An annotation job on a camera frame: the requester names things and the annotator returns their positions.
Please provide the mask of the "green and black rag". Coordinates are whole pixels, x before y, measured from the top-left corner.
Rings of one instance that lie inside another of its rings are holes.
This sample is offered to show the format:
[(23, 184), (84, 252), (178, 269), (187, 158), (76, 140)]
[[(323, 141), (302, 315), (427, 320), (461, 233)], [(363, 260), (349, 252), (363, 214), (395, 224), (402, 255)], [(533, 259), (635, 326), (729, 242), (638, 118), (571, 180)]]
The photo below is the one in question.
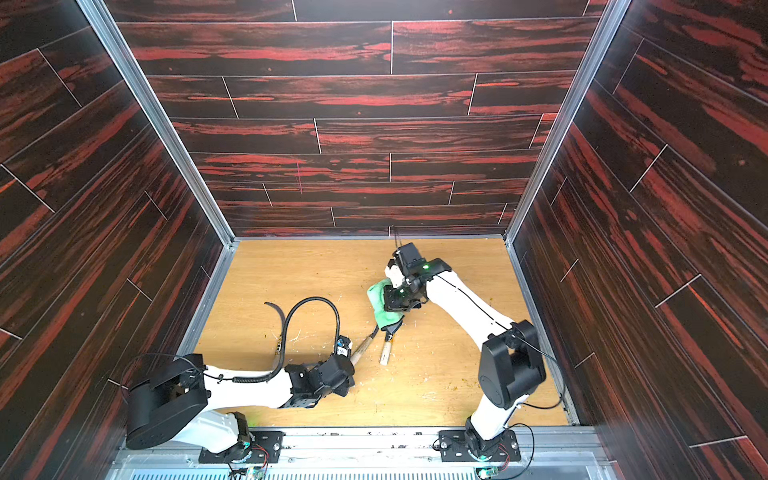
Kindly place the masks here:
[(377, 327), (394, 335), (402, 325), (403, 314), (385, 309), (385, 288), (391, 286), (392, 282), (389, 279), (381, 280), (367, 290), (367, 297), (373, 308)]

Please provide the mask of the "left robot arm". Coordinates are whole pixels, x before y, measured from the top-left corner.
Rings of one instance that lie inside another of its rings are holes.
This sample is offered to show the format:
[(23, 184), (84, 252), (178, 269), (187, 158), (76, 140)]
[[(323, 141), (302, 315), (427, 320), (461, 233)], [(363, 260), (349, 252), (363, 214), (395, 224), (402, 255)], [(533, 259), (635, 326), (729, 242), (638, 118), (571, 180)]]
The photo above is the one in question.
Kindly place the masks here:
[(189, 354), (154, 371), (129, 389), (126, 447), (142, 450), (168, 441), (220, 454), (248, 438), (236, 407), (312, 408), (330, 394), (344, 397), (354, 385), (347, 355), (313, 365), (288, 365), (256, 382), (262, 372), (207, 366)]

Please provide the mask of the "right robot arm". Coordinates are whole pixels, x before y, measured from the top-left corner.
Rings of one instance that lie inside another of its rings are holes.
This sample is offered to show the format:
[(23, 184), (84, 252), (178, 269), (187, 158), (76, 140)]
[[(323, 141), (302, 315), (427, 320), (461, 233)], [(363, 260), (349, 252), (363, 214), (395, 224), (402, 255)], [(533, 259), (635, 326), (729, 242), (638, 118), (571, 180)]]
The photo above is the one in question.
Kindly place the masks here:
[(386, 278), (367, 296), (377, 326), (392, 339), (404, 315), (433, 303), (445, 311), (480, 351), (478, 383), (483, 397), (465, 422), (457, 444), (470, 458), (490, 461), (499, 452), (519, 458), (516, 437), (507, 424), (546, 380), (536, 328), (501, 314), (467, 287), (443, 260), (426, 260), (412, 243), (395, 249)]

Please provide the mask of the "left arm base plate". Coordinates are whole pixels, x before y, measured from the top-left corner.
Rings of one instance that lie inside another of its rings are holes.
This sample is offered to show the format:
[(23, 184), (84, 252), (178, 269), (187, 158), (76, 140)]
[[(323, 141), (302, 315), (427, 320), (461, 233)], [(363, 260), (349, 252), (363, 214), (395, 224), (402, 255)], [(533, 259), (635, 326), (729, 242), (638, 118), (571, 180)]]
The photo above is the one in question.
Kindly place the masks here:
[(222, 453), (202, 449), (200, 464), (258, 464), (271, 465), (279, 461), (285, 433), (280, 430), (251, 430), (250, 439), (236, 443)]

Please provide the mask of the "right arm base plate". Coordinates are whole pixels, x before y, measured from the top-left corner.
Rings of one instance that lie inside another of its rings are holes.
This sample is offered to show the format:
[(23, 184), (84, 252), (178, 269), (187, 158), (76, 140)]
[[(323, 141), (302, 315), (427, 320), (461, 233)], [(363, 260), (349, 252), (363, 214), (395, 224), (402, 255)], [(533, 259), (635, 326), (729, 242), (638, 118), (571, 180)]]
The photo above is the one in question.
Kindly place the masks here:
[(476, 432), (448, 429), (438, 432), (432, 445), (443, 462), (518, 462), (521, 460), (515, 433), (507, 429), (493, 439), (484, 440)]

